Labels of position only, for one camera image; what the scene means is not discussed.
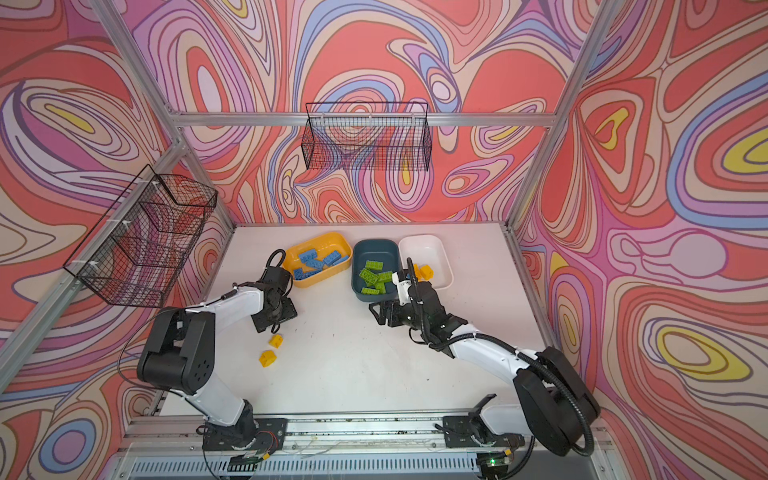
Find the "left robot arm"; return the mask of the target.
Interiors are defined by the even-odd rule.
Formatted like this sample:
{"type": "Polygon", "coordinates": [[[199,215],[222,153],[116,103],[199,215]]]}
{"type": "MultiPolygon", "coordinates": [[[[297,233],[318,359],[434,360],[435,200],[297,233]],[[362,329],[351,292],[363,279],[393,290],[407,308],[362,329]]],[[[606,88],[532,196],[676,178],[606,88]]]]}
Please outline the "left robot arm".
{"type": "Polygon", "coordinates": [[[162,309],[137,362],[139,381],[181,396],[204,416],[202,431],[231,450],[254,447],[259,427],[251,403],[235,395],[215,371],[217,337],[240,321],[258,333],[276,335],[297,316],[289,298],[293,276],[283,267],[286,258],[285,250],[273,251],[258,280],[235,284],[213,301],[162,309]]]}

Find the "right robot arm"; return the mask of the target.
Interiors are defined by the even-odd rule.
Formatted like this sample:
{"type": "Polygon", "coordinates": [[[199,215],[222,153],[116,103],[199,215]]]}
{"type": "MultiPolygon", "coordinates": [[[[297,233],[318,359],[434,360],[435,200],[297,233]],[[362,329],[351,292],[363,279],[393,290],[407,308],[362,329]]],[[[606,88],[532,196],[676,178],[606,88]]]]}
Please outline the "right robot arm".
{"type": "Polygon", "coordinates": [[[593,454],[592,424],[601,408],[562,351],[513,346],[448,312],[431,283],[417,279],[411,260],[391,278],[397,297],[369,305],[379,325],[407,327],[420,335],[417,344],[471,363],[511,385],[530,434],[551,453],[593,454]]]}

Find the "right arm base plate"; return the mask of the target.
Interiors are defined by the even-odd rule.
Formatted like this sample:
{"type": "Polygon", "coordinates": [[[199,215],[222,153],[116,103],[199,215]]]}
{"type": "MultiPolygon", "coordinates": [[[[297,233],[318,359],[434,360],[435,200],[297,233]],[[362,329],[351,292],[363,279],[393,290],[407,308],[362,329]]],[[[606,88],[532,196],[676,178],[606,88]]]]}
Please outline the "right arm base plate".
{"type": "Polygon", "coordinates": [[[496,435],[479,420],[469,415],[444,416],[434,426],[443,434],[445,446],[448,448],[515,449],[519,446],[517,436],[496,435]]]}

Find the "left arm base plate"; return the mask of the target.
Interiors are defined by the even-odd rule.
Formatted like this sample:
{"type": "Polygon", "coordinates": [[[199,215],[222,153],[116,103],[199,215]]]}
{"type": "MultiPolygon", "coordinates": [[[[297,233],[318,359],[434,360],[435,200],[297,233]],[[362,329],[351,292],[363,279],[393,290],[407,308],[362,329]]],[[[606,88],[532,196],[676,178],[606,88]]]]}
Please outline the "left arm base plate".
{"type": "Polygon", "coordinates": [[[288,426],[286,418],[256,418],[254,424],[254,427],[224,427],[206,422],[197,427],[196,433],[202,436],[204,451],[274,453],[283,448],[288,426]]]}

